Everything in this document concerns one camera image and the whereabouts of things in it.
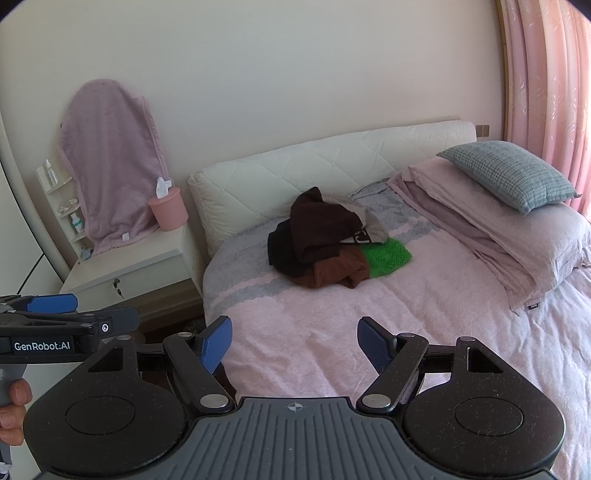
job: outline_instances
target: tissue box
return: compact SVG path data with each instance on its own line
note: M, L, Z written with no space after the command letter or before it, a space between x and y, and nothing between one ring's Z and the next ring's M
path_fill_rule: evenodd
M150 198L148 205L154 212L156 221L162 230L175 230L187 223L189 219L189 214L178 187L170 188L168 195L164 198Z

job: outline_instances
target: pink curtain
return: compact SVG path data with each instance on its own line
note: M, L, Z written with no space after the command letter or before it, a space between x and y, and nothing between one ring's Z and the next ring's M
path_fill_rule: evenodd
M507 140L560 170L591 218L591 23L566 0L501 0L508 56Z

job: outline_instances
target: white headboard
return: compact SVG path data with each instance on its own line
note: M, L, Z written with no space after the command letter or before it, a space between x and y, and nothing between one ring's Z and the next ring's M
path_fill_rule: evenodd
M472 123L452 120L338 135L206 167L189 178L213 255L229 236L289 215L296 197L317 186L349 195L394 171L476 141Z

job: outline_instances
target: gray ridged panel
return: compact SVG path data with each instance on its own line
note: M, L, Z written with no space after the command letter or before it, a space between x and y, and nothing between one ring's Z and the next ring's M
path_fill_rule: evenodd
M59 478L46 473L40 480ZM459 477L442 472L415 455L391 421L355 413L344 398L247 398L236 413L200 420L173 454L152 468L125 478L452 480ZM529 480L552 478L548 473L538 473Z

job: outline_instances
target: wall outlet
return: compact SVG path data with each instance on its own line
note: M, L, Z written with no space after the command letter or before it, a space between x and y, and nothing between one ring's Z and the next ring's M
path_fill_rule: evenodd
M476 126L476 137L488 137L491 134L490 125L477 125Z

